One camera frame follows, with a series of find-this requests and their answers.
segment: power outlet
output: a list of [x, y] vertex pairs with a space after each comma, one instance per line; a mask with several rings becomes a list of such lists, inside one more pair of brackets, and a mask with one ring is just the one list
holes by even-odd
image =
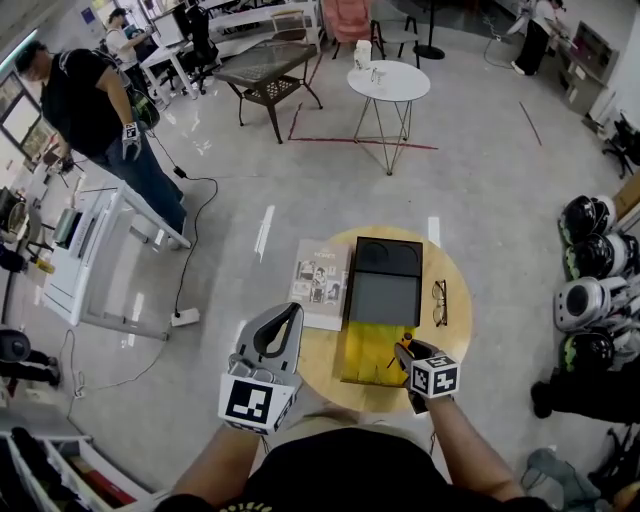
[[180, 311], [180, 316], [171, 315], [171, 325], [173, 327], [181, 327], [183, 325], [197, 324], [200, 321], [200, 312], [196, 308], [185, 309]]

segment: man in black shirt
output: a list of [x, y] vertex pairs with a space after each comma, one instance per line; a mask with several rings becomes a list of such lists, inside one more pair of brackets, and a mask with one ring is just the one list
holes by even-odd
[[134, 123], [129, 98], [120, 77], [89, 50], [50, 55], [45, 45], [32, 41], [16, 58], [16, 70], [31, 82], [42, 83], [40, 103], [44, 118], [58, 131], [62, 158], [71, 149], [124, 180], [178, 233], [186, 212], [182, 192], [162, 172], [146, 137], [134, 141], [131, 154], [123, 127]]
[[[398, 429], [343, 428], [312, 417], [285, 431], [295, 440], [271, 450], [250, 477], [260, 438], [221, 427], [156, 512], [550, 512], [542, 500], [525, 496], [450, 397], [427, 400], [427, 406], [453, 485]], [[314, 430], [324, 432], [309, 435]]]

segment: black helmet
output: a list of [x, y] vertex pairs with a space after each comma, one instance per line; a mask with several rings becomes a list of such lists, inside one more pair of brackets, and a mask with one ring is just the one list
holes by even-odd
[[615, 216], [615, 205], [610, 198], [579, 196], [560, 215], [560, 232], [566, 243], [575, 244], [592, 233], [602, 235], [609, 231]]
[[613, 268], [614, 249], [607, 237], [588, 235], [584, 241], [567, 248], [566, 258], [573, 279], [604, 279]]
[[614, 346], [606, 329], [593, 329], [564, 339], [560, 367], [567, 372], [606, 371], [613, 364]]

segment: computer monitor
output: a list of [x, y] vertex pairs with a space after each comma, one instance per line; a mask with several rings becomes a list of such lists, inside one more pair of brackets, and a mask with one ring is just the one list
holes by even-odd
[[187, 39], [191, 28], [185, 11], [185, 5], [180, 4], [152, 20], [164, 46], [172, 46]]

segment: tripod stand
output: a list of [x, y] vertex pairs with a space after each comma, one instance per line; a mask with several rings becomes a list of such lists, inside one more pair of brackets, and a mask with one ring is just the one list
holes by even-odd
[[429, 44], [419, 44], [414, 47], [413, 51], [416, 55], [424, 57], [425, 59], [442, 60], [444, 59], [444, 52], [440, 48], [436, 48], [431, 44], [433, 42], [433, 28], [436, 14], [435, 0], [430, 0], [429, 4], [431, 6], [431, 19], [429, 21]]

